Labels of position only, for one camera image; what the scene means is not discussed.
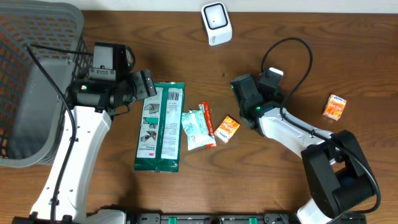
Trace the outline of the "green white 3M package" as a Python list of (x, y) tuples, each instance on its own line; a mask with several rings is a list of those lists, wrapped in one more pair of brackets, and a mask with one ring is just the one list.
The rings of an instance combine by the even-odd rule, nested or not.
[(135, 171), (178, 172), (184, 83), (156, 83), (143, 103)]

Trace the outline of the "red snack stick packet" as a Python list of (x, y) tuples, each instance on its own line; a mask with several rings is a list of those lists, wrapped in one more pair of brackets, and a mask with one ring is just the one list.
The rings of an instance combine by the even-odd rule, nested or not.
[(210, 109), (209, 109), (209, 103), (207, 101), (203, 101), (203, 102), (199, 103), (199, 108), (204, 113), (206, 125), (209, 130), (209, 135), (212, 137), (213, 140), (215, 140), (213, 125), (212, 125), (211, 115), (210, 115)]

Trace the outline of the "white teal wipes packet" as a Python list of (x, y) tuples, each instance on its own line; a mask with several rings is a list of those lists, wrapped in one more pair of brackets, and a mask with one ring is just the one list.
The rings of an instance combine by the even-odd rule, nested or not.
[(187, 135), (187, 147), (189, 151), (216, 143), (215, 139), (210, 136), (202, 110), (192, 110), (188, 113), (182, 113), (182, 127)]

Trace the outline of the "orange small box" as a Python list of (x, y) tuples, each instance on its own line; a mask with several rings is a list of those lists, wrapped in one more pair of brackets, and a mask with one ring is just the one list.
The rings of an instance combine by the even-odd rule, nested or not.
[(339, 96), (330, 95), (325, 105), (325, 109), (323, 110), (323, 116), (338, 121), (344, 111), (346, 102), (347, 101), (345, 99)]
[(214, 134), (221, 141), (227, 143), (233, 137), (239, 127), (240, 124), (237, 121), (235, 121), (232, 117), (227, 116), (218, 126)]

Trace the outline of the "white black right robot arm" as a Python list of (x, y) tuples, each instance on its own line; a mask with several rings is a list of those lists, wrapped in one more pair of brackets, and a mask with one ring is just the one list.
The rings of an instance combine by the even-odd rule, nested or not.
[(261, 136), (273, 139), (301, 158), (311, 199), (292, 223), (366, 223), (365, 211), (353, 207), (380, 190), (355, 135), (332, 133), (292, 116), (278, 92), (283, 72), (270, 68), (259, 79), (250, 74), (231, 81), (241, 119)]

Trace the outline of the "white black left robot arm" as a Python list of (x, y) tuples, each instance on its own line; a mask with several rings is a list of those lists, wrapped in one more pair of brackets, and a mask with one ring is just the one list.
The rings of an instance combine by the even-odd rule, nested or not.
[(116, 108), (157, 94), (149, 70), (134, 72), (136, 57), (122, 44), (96, 42), (88, 78), (77, 78), (63, 93), (40, 64), (38, 69), (65, 107), (65, 123), (45, 187), (22, 223), (135, 223), (136, 216), (118, 205), (86, 212), (88, 189), (101, 144), (118, 116)]

